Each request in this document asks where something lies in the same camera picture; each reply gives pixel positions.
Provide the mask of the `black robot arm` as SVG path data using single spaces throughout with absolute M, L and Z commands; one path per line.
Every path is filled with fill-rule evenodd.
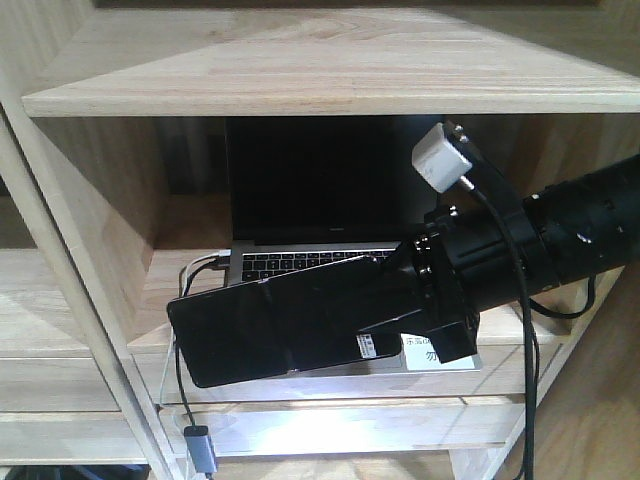
M 425 337 L 454 361 L 476 353 L 483 311 L 519 301 L 525 318 L 556 318 L 537 294 L 639 257 L 637 157 L 522 200 L 481 163 L 469 191 L 477 210 L 429 213 L 424 232 L 383 262 L 359 332 Z

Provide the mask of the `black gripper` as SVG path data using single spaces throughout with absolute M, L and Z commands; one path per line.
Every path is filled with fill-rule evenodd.
M 443 364 L 477 353 L 480 314 L 521 299 L 514 261 L 493 216 L 485 209 L 454 215 L 441 206 L 424 215 L 430 250 L 429 317 L 414 310 L 356 328 L 359 333 L 410 334 L 430 340 Z M 414 243 L 403 241 L 382 261 L 385 274 L 415 274 Z

